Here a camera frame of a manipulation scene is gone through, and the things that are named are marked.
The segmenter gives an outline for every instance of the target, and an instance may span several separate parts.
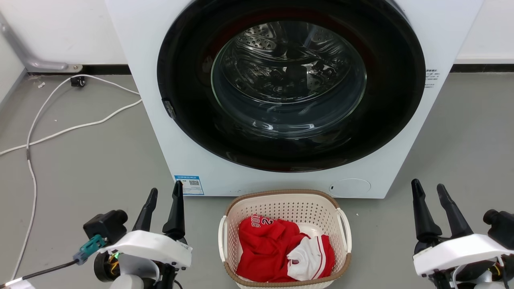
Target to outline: black cable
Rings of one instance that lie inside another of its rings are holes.
[[[173,282],[177,283],[177,285],[178,285],[178,287],[179,287],[180,289],[184,289],[184,288],[182,288],[182,285],[180,285],[180,283],[179,283],[177,280],[173,280]]]
[[[75,265],[78,262],[79,262],[79,259],[75,259],[75,260],[73,260],[71,262],[68,262],[68,263],[65,263],[65,264],[62,264],[62,265],[59,265],[59,266],[52,267],[50,269],[46,269],[46,270],[42,270],[42,271],[39,271],[39,272],[36,272],[36,273],[25,275],[25,276],[21,277],[21,279],[22,280],[27,280],[27,279],[30,279],[32,277],[36,277],[36,276],[43,275],[43,274],[46,274],[46,273],[54,272],[54,271],[57,271],[57,270],[60,270],[60,269],[63,269],[63,268]],[[0,288],[5,288],[7,286],[6,285],[7,283],[4,283],[4,284],[0,285]]]
[[[507,270],[505,269],[505,264],[502,266],[502,280],[503,285],[505,286],[505,289],[509,289],[509,284],[507,280]]]

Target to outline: wall bracket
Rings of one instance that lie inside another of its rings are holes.
[[[35,57],[12,31],[1,13],[0,31],[29,73],[77,73],[82,70],[82,64],[45,61]]]

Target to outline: brown basket rim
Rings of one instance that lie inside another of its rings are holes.
[[[228,216],[230,209],[237,204],[238,202],[242,200],[246,200],[248,198],[258,197],[258,196],[268,196],[268,195],[279,195],[279,194],[315,194],[324,197],[325,199],[329,200],[333,205],[334,208],[338,209],[339,204],[336,202],[336,200],[329,196],[328,194],[318,191],[318,190],[304,190],[304,189],[292,189],[292,190],[273,190],[273,191],[265,191],[265,192],[259,192],[259,193],[251,193],[239,196],[235,198],[228,206],[227,211],[225,212],[225,216]],[[227,271],[227,274],[234,280],[234,282],[241,284],[243,286],[247,287],[261,287],[261,288],[277,288],[277,287],[295,287],[295,286],[305,286],[305,285],[312,285],[312,284],[318,284],[323,282],[330,282],[334,281],[337,278],[341,277],[344,272],[348,269],[350,265],[350,261],[352,260],[352,253],[346,254],[346,260],[344,261],[343,267],[337,271],[335,274],[330,275],[328,277],[323,277],[320,279],[314,279],[314,280],[307,280],[307,281],[295,281],[295,282],[248,282],[241,278],[239,278],[232,270],[230,269],[230,266],[228,265],[228,262],[223,262],[223,265],[225,266],[225,270]]]
[[[227,274],[234,280],[236,283],[241,284],[243,286],[247,287],[261,287],[261,288],[276,288],[276,287],[295,287],[295,286],[305,286],[305,285],[312,285],[312,284],[318,284],[323,282],[329,282],[334,281],[341,277],[344,272],[348,269],[350,266],[350,261],[352,260],[352,253],[346,254],[346,260],[344,261],[343,267],[337,271],[335,274],[330,275],[328,277],[323,277],[319,279],[313,279],[313,280],[307,280],[307,281],[295,281],[295,282],[273,282],[273,283],[266,283],[266,282],[248,282],[241,278],[239,278],[232,270],[230,269],[230,266],[228,265],[228,262],[223,262],[223,265],[225,266],[225,270],[227,271]]]
[[[246,195],[242,195],[242,196],[239,196],[237,198],[235,198],[229,205],[228,205],[228,208],[227,210],[225,211],[225,216],[228,216],[229,212],[230,212],[230,209],[232,209],[232,207],[237,204],[238,202],[242,201],[242,200],[246,200],[248,198],[253,198],[253,197],[258,197],[258,196],[269,196],[269,195],[281,195],[281,194],[314,194],[314,195],[319,195],[319,196],[322,196],[324,197],[325,199],[329,200],[333,205],[334,205],[334,208],[338,209],[339,208],[339,204],[337,203],[337,201],[329,196],[328,194],[322,192],[322,191],[318,191],[318,190],[303,190],[303,189],[292,189],[292,190],[273,190],[273,191],[265,191],[265,192],[259,192],[259,193],[252,193],[252,194],[246,194]]]

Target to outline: white wall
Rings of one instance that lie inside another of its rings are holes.
[[[104,0],[0,0],[0,11],[41,60],[126,63]]]
[[[0,0],[0,11],[43,60],[126,63],[104,0]],[[514,0],[485,0],[457,63],[514,63],[513,15]]]
[[[485,0],[456,63],[514,63],[513,0]]]
[[[0,104],[25,67],[0,33]]]

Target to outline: basket handle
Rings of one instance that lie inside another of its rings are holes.
[[[340,208],[337,208],[337,213],[339,217],[341,217],[342,222],[339,223],[339,228],[341,230],[341,234],[346,237],[346,240],[343,240],[344,249],[346,249],[347,253],[352,252],[352,231],[350,230],[350,223],[348,222],[348,218],[346,214]]]
[[[223,216],[221,221],[219,222],[218,228],[218,248],[219,248],[219,257],[222,262],[225,262],[227,259],[227,222],[225,221],[227,216]]]

